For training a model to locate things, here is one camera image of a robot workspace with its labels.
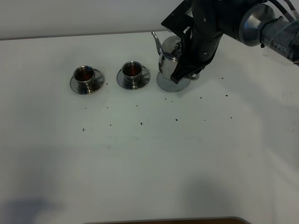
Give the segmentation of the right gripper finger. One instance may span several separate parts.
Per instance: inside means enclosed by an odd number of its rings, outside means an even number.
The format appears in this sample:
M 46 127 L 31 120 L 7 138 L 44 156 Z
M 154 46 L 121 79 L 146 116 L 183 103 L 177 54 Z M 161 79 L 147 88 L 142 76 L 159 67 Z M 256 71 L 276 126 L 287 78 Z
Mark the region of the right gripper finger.
M 184 78 L 199 74 L 205 66 L 205 63 L 193 64 L 188 60 L 180 59 L 170 79 L 178 84 Z

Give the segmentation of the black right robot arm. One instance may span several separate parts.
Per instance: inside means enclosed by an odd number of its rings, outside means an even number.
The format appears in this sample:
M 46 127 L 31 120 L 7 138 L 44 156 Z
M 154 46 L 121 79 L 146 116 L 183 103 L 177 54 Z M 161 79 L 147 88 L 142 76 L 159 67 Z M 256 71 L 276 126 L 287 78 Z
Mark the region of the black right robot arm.
M 269 47 L 293 64 L 299 64 L 299 21 L 276 0 L 284 17 L 260 0 L 194 0 L 193 27 L 182 38 L 182 54 L 171 74 L 178 84 L 198 74 L 215 56 L 223 35 L 247 45 Z

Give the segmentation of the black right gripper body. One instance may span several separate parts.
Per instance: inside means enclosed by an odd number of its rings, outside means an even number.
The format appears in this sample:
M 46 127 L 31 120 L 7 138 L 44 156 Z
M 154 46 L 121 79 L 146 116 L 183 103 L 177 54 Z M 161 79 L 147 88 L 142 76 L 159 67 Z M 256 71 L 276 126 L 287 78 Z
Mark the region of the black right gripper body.
M 194 0 L 194 24 L 190 39 L 183 44 L 181 64 L 194 70 L 210 62 L 223 34 L 240 40 L 239 27 L 247 10 L 246 0 Z

